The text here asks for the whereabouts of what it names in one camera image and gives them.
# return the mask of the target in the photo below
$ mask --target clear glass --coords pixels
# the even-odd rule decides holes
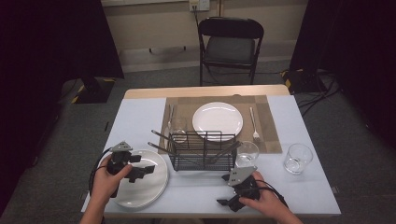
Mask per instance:
[[[313,158],[314,155],[308,146],[304,144],[293,144],[289,147],[283,164],[289,173],[299,175]]]
[[[254,166],[260,151],[256,144],[252,142],[242,142],[242,145],[236,149],[235,165],[237,167]]]
[[[174,118],[171,123],[171,133],[173,135],[173,140],[178,143],[186,141],[187,136],[185,135],[187,131],[187,121],[184,118]]]

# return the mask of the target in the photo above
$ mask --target black device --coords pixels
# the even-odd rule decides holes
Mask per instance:
[[[233,187],[235,196],[233,196],[230,200],[219,199],[218,203],[225,206],[228,205],[231,210],[237,212],[239,209],[243,208],[245,205],[239,202],[240,197],[249,198],[252,200],[259,200],[260,190],[271,190],[276,197],[287,207],[285,199],[283,196],[277,192],[274,187],[263,180],[254,179],[253,175],[251,175],[255,170],[257,170],[256,166],[251,167],[238,167],[233,168],[228,175],[223,175],[225,181],[228,181],[228,185]],[[265,187],[259,187],[257,182],[264,183]]]
[[[223,178],[225,181],[230,179],[230,175],[224,175]],[[239,209],[243,208],[245,205],[239,202],[240,197],[245,197],[253,200],[260,199],[260,192],[257,189],[256,180],[250,175],[246,180],[242,183],[233,186],[236,195],[233,196],[230,200],[219,199],[218,203],[225,206],[228,205],[231,210],[237,212]]]
[[[140,162],[142,156],[132,155],[129,151],[116,151],[111,154],[111,160],[107,163],[107,171],[116,175],[122,168],[124,168],[128,162]],[[154,172],[155,165],[146,166],[144,168],[134,167],[131,172],[124,178],[128,178],[130,183],[134,183],[137,178],[143,179],[145,175],[152,174]],[[117,197],[119,188],[114,191],[111,195],[112,198]]]

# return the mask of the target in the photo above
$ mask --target gray carpet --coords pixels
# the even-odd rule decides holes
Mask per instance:
[[[255,84],[282,83],[279,74],[269,73],[288,66],[289,61],[260,63]],[[65,83],[59,121],[38,164],[21,177],[0,224],[78,223],[83,205],[80,196],[88,189],[89,173],[104,148],[125,91],[198,86],[198,73],[198,67],[189,67],[125,74],[124,80],[117,80],[107,103],[97,105],[71,105],[81,83]],[[214,76],[224,84],[248,84],[247,75]],[[330,85],[331,77],[321,77]],[[205,80],[213,81],[208,74]],[[296,95],[301,105],[313,98],[312,94]],[[343,213],[330,218],[305,217],[304,223],[396,223],[396,149],[366,129],[358,109],[341,91],[313,106],[304,121],[330,185],[338,188],[335,197]],[[151,220],[109,219],[106,223]]]

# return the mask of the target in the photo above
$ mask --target table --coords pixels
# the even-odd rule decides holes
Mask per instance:
[[[157,149],[147,142],[158,143],[159,137],[151,130],[160,130],[165,97],[267,95],[276,131],[282,146],[281,154],[261,154],[258,171],[286,199],[290,210],[300,217],[330,217],[340,215],[329,182],[318,155],[305,128],[293,96],[283,85],[232,87],[194,87],[129,90],[125,93],[105,148],[125,140],[133,149]],[[286,151],[294,143],[303,143],[313,149],[314,159],[302,175],[291,175],[283,168]],[[248,207],[233,212],[221,206],[216,199],[231,199],[233,189],[220,177],[225,171],[174,171],[169,157],[162,155],[168,165],[169,180],[163,194],[144,208],[127,209],[110,202],[105,217],[185,218],[185,217],[261,217]],[[82,212],[89,201],[87,197]]]

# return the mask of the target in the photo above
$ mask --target plate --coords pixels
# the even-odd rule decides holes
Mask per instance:
[[[238,135],[243,124],[241,113],[232,105],[222,102],[202,105],[192,117],[192,126],[196,132],[221,131],[223,134]],[[231,136],[222,137],[223,141],[230,139]],[[208,136],[207,140],[219,142],[220,136]]]
[[[141,155],[140,162],[132,163],[133,167],[155,165],[154,173],[137,178],[134,183],[123,178],[115,203],[128,208],[139,208],[154,202],[163,193],[168,182],[168,168],[166,162],[158,153],[149,150],[132,151],[132,155]]]

